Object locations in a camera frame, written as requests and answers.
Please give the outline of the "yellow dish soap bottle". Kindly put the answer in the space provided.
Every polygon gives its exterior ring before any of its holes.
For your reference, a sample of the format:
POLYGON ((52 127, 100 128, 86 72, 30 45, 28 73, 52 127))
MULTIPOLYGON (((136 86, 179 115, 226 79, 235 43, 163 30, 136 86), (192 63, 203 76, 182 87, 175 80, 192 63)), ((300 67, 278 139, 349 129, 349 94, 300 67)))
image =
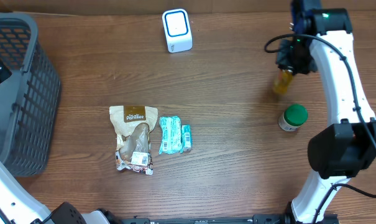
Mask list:
POLYGON ((273 92, 278 95, 284 95, 293 80, 291 70, 280 70, 273 83, 273 92))

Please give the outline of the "green lid jar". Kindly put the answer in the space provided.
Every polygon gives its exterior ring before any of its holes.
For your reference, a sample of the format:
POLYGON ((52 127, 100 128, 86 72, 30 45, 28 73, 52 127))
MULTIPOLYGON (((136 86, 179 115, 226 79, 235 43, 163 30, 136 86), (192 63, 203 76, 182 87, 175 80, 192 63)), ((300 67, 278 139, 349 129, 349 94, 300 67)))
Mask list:
POLYGON ((296 131, 308 119, 308 111, 299 104, 290 105, 279 117, 279 127, 287 132, 296 131))

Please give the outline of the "small teal white box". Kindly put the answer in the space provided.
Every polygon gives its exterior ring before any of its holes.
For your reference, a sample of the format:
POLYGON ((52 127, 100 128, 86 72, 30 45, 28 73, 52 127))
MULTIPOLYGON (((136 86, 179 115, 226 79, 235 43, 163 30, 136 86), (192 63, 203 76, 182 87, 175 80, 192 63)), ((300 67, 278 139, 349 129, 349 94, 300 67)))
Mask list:
POLYGON ((184 124, 181 127, 181 143, 183 152, 191 151, 192 139, 191 139, 191 127, 188 124, 184 124))

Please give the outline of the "brown snack packet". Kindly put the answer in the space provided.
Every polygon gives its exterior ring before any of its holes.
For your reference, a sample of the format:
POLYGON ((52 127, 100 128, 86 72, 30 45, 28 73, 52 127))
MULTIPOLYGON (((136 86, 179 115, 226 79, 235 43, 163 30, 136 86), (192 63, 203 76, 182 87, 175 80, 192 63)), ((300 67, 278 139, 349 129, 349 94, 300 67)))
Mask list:
POLYGON ((116 133, 116 169, 153 174, 150 133, 158 109, 150 106, 111 106, 109 118, 116 133))

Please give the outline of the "teal white pouch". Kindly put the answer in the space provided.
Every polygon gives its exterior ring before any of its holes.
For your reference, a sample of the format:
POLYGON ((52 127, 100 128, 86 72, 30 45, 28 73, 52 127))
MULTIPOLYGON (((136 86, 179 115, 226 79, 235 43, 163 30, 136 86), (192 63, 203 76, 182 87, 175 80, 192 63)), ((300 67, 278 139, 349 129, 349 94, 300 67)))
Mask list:
POLYGON ((178 116, 162 116, 159 125, 162 130, 159 154, 182 153, 181 119, 178 116))

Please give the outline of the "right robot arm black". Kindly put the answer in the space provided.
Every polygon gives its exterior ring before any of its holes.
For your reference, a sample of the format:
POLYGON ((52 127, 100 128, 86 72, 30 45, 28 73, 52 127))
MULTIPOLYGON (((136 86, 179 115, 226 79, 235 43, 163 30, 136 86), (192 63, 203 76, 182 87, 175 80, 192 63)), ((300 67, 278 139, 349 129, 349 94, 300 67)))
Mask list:
POLYGON ((280 36, 277 65, 292 74, 320 74, 328 125, 308 143, 311 171, 282 222, 337 223, 325 211, 337 192, 376 159, 376 115, 360 81, 346 9, 293 1, 291 16, 291 33, 280 36))

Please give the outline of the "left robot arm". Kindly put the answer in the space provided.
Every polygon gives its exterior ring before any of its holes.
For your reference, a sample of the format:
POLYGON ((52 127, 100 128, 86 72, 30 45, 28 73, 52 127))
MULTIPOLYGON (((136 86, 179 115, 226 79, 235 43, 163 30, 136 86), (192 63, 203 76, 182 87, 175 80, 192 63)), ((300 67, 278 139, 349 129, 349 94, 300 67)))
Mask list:
MULTIPOLYGON (((12 72, 0 59, 0 83, 9 80, 17 81, 24 78, 22 72, 12 72)), ((14 125, 0 129, 0 142, 6 151, 13 145, 15 136, 14 125)), ((68 202, 62 203, 54 211, 33 198, 7 170, 0 160, 0 222, 3 223, 110 223, 100 210, 81 214, 68 202)))

